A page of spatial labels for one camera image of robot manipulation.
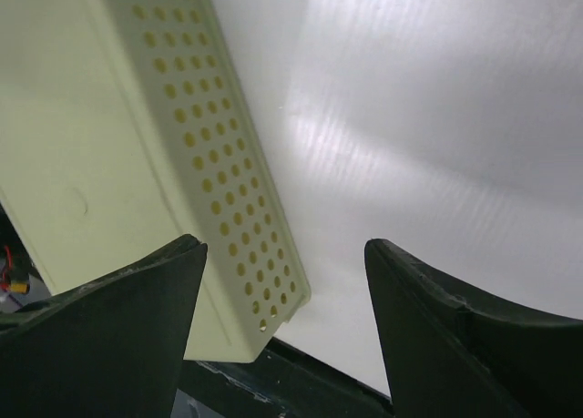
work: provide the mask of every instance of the perforated plastic tray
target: perforated plastic tray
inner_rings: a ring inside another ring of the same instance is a hole
[[[310,291],[210,0],[0,9],[0,200],[49,289],[193,234],[186,358],[254,360]]]

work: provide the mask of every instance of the white backdrop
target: white backdrop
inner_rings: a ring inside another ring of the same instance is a hole
[[[583,0],[214,2],[312,284],[282,339],[388,392],[373,237],[583,318]]]

